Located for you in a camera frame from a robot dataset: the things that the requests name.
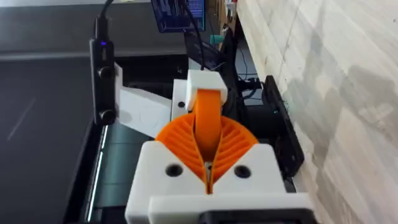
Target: white block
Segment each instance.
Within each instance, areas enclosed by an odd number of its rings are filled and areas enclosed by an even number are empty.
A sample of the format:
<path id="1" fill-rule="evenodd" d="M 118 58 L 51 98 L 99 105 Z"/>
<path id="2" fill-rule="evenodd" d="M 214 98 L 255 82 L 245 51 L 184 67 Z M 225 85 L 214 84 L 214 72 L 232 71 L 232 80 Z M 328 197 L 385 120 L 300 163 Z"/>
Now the white block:
<path id="1" fill-rule="evenodd" d="M 166 168 L 171 164 L 182 167 L 182 174 L 169 177 Z M 142 145 L 136 173 L 126 207 L 128 224 L 149 224 L 149 204 L 152 197 L 163 195 L 205 195 L 206 187 L 161 142 L 148 141 Z"/>
<path id="2" fill-rule="evenodd" d="M 250 177 L 242 179 L 235 167 L 246 166 Z M 285 185 L 273 148 L 268 144 L 255 144 L 213 185 L 213 195 L 218 194 L 270 194 L 285 193 Z"/>
<path id="3" fill-rule="evenodd" d="M 186 110 L 192 110 L 198 90 L 219 90 L 221 92 L 221 105 L 227 100 L 228 89 L 218 72 L 188 70 Z"/>
<path id="4" fill-rule="evenodd" d="M 200 214 L 222 210 L 267 210 L 307 208 L 307 194 L 186 195 L 153 197 L 150 224 L 197 224 Z"/>

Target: screw hole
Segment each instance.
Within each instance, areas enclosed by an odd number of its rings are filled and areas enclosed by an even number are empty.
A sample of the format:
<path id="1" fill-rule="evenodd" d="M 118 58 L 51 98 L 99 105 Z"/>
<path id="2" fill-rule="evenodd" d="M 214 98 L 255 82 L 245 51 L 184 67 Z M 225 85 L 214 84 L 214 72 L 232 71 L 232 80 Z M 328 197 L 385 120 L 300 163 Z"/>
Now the screw hole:
<path id="1" fill-rule="evenodd" d="M 166 174 L 169 177 L 178 177 L 182 174 L 182 167 L 178 164 L 171 164 L 166 168 Z"/>
<path id="2" fill-rule="evenodd" d="M 185 106 L 185 103 L 184 103 L 184 102 L 181 101 L 181 102 L 178 103 L 178 107 L 179 107 L 179 108 L 183 108 L 184 106 Z"/>
<path id="3" fill-rule="evenodd" d="M 243 179 L 249 178 L 251 176 L 250 169 L 247 166 L 242 166 L 242 165 L 236 166 L 234 171 L 237 177 Z"/>

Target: orange plastic part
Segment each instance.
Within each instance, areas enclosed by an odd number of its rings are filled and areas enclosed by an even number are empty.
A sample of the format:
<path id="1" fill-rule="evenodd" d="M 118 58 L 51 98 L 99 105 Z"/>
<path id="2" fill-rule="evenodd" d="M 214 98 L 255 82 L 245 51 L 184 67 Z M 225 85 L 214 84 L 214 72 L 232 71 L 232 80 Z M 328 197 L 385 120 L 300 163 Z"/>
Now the orange plastic part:
<path id="1" fill-rule="evenodd" d="M 221 93 L 218 90 L 198 90 L 195 106 L 195 139 L 203 160 L 214 159 L 221 134 Z"/>
<path id="2" fill-rule="evenodd" d="M 206 183 L 205 163 L 200 155 L 193 133 L 194 121 L 195 114 L 193 113 L 180 116 L 166 125 L 158 134 L 156 140 L 162 142 L 181 162 Z"/>
<path id="3" fill-rule="evenodd" d="M 156 137 L 204 183 L 208 194 L 213 184 L 254 144 L 250 131 L 221 116 L 220 93 L 198 90 L 194 110 L 170 122 Z M 204 161 L 213 161 L 209 181 Z"/>

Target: dark surface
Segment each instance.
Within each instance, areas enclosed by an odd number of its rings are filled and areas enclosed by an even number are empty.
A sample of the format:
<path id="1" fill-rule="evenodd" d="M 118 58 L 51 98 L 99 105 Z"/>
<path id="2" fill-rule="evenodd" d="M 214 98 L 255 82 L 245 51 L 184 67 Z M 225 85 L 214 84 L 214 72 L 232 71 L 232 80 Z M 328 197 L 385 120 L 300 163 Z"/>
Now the dark surface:
<path id="1" fill-rule="evenodd" d="M 0 69 L 0 223 L 58 223 L 92 120 L 90 61 Z"/>

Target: light wood panel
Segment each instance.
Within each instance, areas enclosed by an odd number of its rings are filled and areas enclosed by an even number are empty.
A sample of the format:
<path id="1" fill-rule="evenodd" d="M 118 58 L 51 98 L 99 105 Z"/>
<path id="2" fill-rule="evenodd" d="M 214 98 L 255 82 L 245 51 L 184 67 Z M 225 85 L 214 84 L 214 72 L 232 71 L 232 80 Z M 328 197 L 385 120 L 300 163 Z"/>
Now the light wood panel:
<path id="1" fill-rule="evenodd" d="M 305 153 L 294 178 L 322 223 L 398 223 L 398 1 L 239 0 Z"/>

